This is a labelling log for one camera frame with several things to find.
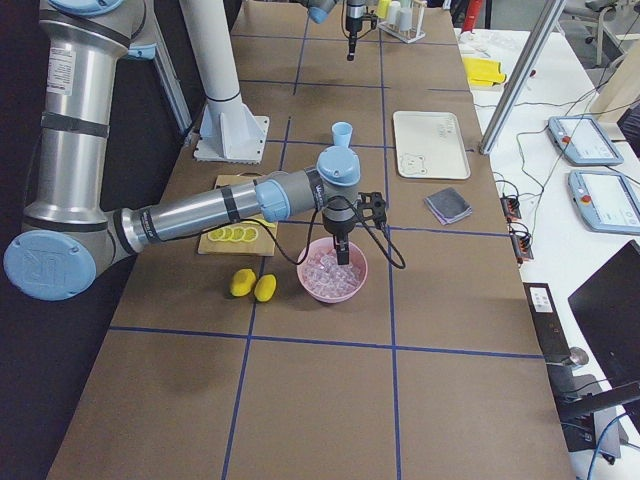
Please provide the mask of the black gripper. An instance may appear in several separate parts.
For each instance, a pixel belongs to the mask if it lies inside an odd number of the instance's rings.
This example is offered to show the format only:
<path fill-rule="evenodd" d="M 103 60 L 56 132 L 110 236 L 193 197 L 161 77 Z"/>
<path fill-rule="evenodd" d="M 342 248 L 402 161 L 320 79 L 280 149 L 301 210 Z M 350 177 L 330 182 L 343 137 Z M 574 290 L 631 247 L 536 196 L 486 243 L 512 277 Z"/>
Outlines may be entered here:
<path fill-rule="evenodd" d="M 342 195 L 335 195 L 328 200 L 322 211 L 323 225 L 333 236 L 334 249 L 338 265 L 349 264 L 349 233 L 357 222 L 352 201 Z"/>
<path fill-rule="evenodd" d="M 346 58 L 347 61 L 354 61 L 358 35 L 362 30 L 362 18 L 356 18 L 348 15 L 346 17 L 346 29 L 348 31 L 349 38 L 348 53 Z"/>

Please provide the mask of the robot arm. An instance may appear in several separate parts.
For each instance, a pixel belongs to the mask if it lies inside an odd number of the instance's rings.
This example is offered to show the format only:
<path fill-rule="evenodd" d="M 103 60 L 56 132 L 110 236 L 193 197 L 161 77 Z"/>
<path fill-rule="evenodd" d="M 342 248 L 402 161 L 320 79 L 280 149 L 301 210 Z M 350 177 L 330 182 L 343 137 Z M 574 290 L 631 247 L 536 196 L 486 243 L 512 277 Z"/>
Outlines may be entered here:
<path fill-rule="evenodd" d="M 153 49 L 160 31 L 149 1 L 44 1 L 39 23 L 49 39 L 40 120 L 36 194 L 3 267 L 23 294 L 70 299 L 107 269 L 146 247 L 261 220 L 265 227 L 311 212 L 322 220 L 340 264 L 351 258 L 361 164 L 349 144 L 326 147 L 314 165 L 273 172 L 178 200 L 102 203 L 118 63 Z"/>
<path fill-rule="evenodd" d="M 321 24 L 339 4 L 339 1 L 300 0 L 298 4 L 307 10 L 307 16 L 314 23 Z M 367 7 L 365 1 L 347 0 L 342 1 L 342 4 L 343 34 L 348 40 L 347 60 L 351 62 L 355 59 L 358 37 L 363 28 Z"/>

